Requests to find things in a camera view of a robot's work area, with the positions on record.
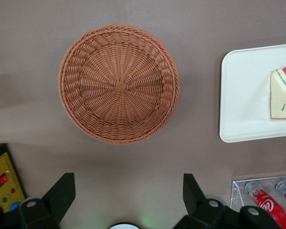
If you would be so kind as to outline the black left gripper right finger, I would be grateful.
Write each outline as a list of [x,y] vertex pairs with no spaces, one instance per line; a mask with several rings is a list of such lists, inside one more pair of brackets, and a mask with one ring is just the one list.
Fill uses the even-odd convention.
[[225,206],[215,198],[206,198],[192,174],[184,174],[183,200],[187,210],[177,229],[228,229]]

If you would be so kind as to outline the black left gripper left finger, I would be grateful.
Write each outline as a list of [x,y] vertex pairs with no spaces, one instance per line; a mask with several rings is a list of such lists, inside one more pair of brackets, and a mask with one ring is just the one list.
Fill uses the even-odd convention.
[[42,198],[30,198],[19,207],[22,229],[58,229],[76,196],[73,173],[65,173]]

